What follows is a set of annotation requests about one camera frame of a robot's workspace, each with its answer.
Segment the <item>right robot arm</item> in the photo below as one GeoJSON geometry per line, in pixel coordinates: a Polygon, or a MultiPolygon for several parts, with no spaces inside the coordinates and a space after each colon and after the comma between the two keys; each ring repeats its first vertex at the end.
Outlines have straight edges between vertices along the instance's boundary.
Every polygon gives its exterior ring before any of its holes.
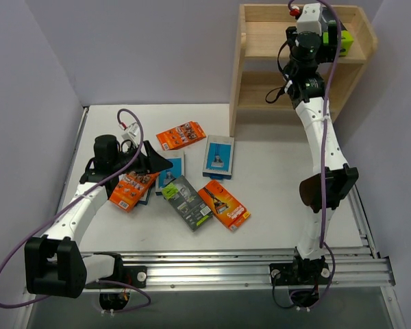
{"type": "Polygon", "coordinates": [[[321,63],[335,62],[337,45],[337,40],[324,41],[314,30],[297,26],[286,30],[290,55],[282,71],[284,92],[305,130],[313,171],[299,185],[301,200],[311,214],[290,266],[292,278],[300,283],[324,270],[330,221],[359,177],[357,168],[349,166],[340,149],[329,111],[328,83],[318,72],[321,63]]]}

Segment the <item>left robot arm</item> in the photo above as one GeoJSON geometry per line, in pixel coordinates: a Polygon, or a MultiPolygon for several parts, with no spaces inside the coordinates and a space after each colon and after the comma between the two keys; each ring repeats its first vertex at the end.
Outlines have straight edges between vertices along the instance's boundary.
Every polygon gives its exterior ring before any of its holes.
{"type": "Polygon", "coordinates": [[[121,151],[120,146],[111,134],[96,137],[94,156],[88,161],[70,204],[42,236],[25,243],[25,276],[30,293],[76,298],[98,280],[108,287],[117,287],[124,281],[119,254],[82,256],[79,244],[98,210],[112,196],[121,175],[154,174],[173,165],[149,141],[142,147],[130,146],[127,151],[121,151]]]}

